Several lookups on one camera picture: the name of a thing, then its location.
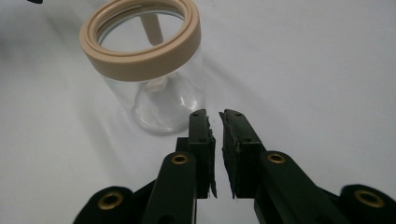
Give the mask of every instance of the white table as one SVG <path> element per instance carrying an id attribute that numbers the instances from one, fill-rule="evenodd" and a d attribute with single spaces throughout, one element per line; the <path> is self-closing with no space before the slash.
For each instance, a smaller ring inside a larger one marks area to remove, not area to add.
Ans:
<path id="1" fill-rule="evenodd" d="M 98 190 L 156 178 L 186 131 L 129 122 L 78 43 L 105 1 L 0 1 L 0 223 L 72 223 Z M 244 113 L 268 150 L 338 194 L 361 183 L 396 198 L 396 2 L 196 0 L 219 198 L 198 223 L 258 223 L 233 200 L 218 112 Z"/>

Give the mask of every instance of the white backdrop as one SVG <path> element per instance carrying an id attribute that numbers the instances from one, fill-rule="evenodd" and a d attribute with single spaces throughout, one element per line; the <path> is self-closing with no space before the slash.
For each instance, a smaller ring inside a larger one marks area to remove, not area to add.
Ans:
<path id="1" fill-rule="evenodd" d="M 78 43 L 105 0 L 0 1 L 0 223 L 72 223 L 98 190 L 140 189 L 178 136 L 129 122 Z M 244 113 L 269 150 L 338 194 L 396 198 L 396 2 L 196 0 L 218 199 L 198 223 L 258 223 L 233 200 L 218 112 Z"/>

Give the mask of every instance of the glass jar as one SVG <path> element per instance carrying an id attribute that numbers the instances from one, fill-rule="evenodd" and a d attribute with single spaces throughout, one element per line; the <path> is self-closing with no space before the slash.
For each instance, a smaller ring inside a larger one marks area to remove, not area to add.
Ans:
<path id="1" fill-rule="evenodd" d="M 139 127 L 174 133 L 204 107 L 201 29 L 191 0 L 119 0 L 84 23 L 80 44 Z"/>

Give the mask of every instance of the screw hole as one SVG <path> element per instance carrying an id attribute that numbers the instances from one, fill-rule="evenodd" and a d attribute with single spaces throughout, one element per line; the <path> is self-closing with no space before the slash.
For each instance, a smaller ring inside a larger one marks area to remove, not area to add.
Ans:
<path id="1" fill-rule="evenodd" d="M 377 194 L 365 190 L 365 189 L 358 189 L 355 191 L 355 197 L 361 202 L 368 206 L 374 208 L 381 208 L 385 206 L 384 200 L 379 197 Z"/>
<path id="2" fill-rule="evenodd" d="M 111 191 L 105 194 L 98 203 L 102 210 L 111 210 L 122 203 L 123 196 L 119 191 Z"/>

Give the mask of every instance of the black plastic part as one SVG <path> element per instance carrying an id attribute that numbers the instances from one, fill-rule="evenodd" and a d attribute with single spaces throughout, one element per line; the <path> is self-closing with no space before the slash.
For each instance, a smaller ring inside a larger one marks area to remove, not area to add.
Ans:
<path id="1" fill-rule="evenodd" d="M 224 126 L 224 165 L 233 197 L 254 198 L 259 184 L 256 165 L 265 148 L 242 113 L 227 109 L 220 116 Z"/>
<path id="2" fill-rule="evenodd" d="M 263 190 L 267 191 L 283 223 L 350 223 L 288 155 L 263 152 L 259 171 Z"/>
<path id="3" fill-rule="evenodd" d="M 396 223 L 396 202 L 381 191 L 367 186 L 343 187 L 340 208 L 353 223 Z"/>
<path id="4" fill-rule="evenodd" d="M 141 223 L 195 223 L 195 168 L 195 158 L 188 152 L 165 157 Z"/>
<path id="5" fill-rule="evenodd" d="M 176 151 L 187 151 L 197 160 L 197 198 L 208 197 L 209 189 L 217 197 L 215 181 L 216 139 L 206 110 L 201 109 L 190 114 L 189 137 L 178 138 Z"/>
<path id="6" fill-rule="evenodd" d="M 122 202 L 113 209 L 103 210 L 99 201 L 109 192 L 118 192 L 122 195 Z M 95 193 L 76 217 L 74 224 L 129 224 L 133 223 L 132 192 L 122 187 L 110 187 Z"/>

